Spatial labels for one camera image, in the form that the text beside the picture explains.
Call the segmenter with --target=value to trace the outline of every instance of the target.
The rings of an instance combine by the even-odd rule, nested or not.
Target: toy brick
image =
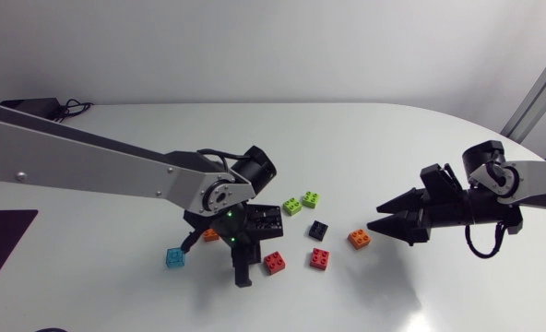
[[[220,239],[220,236],[212,229],[208,229],[207,231],[203,232],[204,242],[217,241],[219,239]]]
[[[302,204],[298,202],[295,198],[290,198],[285,203],[283,203],[283,209],[285,212],[287,212],[290,216],[293,216],[294,214],[300,212],[302,210]]]
[[[369,244],[372,239],[364,230],[357,230],[349,233],[349,241],[355,249],[359,250]]]
[[[328,226],[323,224],[322,222],[315,220],[314,224],[310,227],[310,231],[308,232],[308,235],[310,237],[315,238],[318,241],[322,241],[324,239],[326,230],[328,229]]]
[[[316,204],[318,204],[318,194],[313,192],[307,192],[302,199],[302,204],[305,207],[316,208]]]
[[[270,274],[278,273],[285,268],[285,261],[279,252],[266,256],[264,263]]]
[[[166,266],[184,267],[184,252],[181,248],[171,248],[166,251]]]
[[[330,253],[328,251],[314,248],[312,252],[312,257],[310,258],[310,267],[326,270],[326,265],[328,265],[329,255]]]

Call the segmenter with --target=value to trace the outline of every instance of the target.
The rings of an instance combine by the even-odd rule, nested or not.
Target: power cord
[[[81,115],[82,113],[88,111],[92,105],[94,105],[92,102],[80,102],[76,99],[69,99],[62,108],[61,112],[59,112],[53,120],[61,124],[68,117]],[[81,107],[81,109],[76,112],[71,112],[71,110],[76,107]]]

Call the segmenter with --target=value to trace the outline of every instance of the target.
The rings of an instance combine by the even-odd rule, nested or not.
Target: black lego brick
[[[315,220],[314,224],[310,227],[310,231],[308,232],[308,235],[310,237],[315,238],[316,240],[322,241],[324,239],[326,230],[328,229],[328,226],[323,224],[320,221]]]

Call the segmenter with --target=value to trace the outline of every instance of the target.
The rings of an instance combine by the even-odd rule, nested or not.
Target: green lego brick
[[[302,204],[305,207],[316,208],[316,204],[318,204],[318,194],[313,192],[307,192],[306,196],[304,196],[302,199]]]
[[[302,204],[300,204],[297,199],[290,198],[288,201],[283,203],[283,209],[290,216],[293,216],[294,214],[300,212],[300,210],[302,209]]]

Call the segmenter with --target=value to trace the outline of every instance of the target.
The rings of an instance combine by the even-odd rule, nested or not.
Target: black power adapter
[[[0,105],[48,120],[56,119],[65,109],[56,98],[1,101]]]

